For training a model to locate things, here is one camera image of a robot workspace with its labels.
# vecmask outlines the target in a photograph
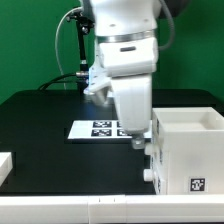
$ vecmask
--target black cable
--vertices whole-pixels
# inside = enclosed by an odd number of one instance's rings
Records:
[[[46,90],[50,85],[55,84],[55,83],[68,83],[68,82],[72,82],[72,81],[60,81],[62,79],[68,78],[68,77],[76,77],[76,75],[74,74],[66,74],[66,75],[61,75],[58,76],[54,79],[52,79],[49,82],[46,82],[44,84],[42,84],[41,86],[38,87],[38,90]]]

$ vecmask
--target black tabletop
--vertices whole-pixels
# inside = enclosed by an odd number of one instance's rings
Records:
[[[198,90],[157,90],[155,107],[223,106]],[[0,152],[13,170],[0,196],[154,194],[143,181],[149,164],[130,142],[69,143],[74,120],[116,120],[113,105],[97,107],[76,91],[22,91],[0,106]]]

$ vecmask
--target green background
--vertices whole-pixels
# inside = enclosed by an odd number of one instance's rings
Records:
[[[54,51],[56,28],[62,16],[79,2],[1,0],[0,4],[1,103],[17,91],[36,89],[60,75]],[[176,41],[160,53],[154,88],[204,89],[224,101],[223,9],[223,0],[192,0],[175,19]],[[159,22],[158,33],[162,44],[168,37],[166,21]],[[86,37],[86,50],[92,63],[93,35]],[[74,22],[62,28],[60,57],[65,73],[79,69]]]

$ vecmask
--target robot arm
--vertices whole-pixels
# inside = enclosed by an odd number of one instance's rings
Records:
[[[104,104],[111,90],[121,125],[133,136],[133,148],[144,148],[143,134],[151,119],[151,75],[158,60],[155,30],[160,1],[81,2],[84,8],[89,4],[88,13],[95,21],[95,63],[89,71],[89,94],[97,104]]]

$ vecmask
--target white cube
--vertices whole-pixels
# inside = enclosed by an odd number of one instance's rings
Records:
[[[224,118],[212,108],[153,110],[157,194],[224,194]]]

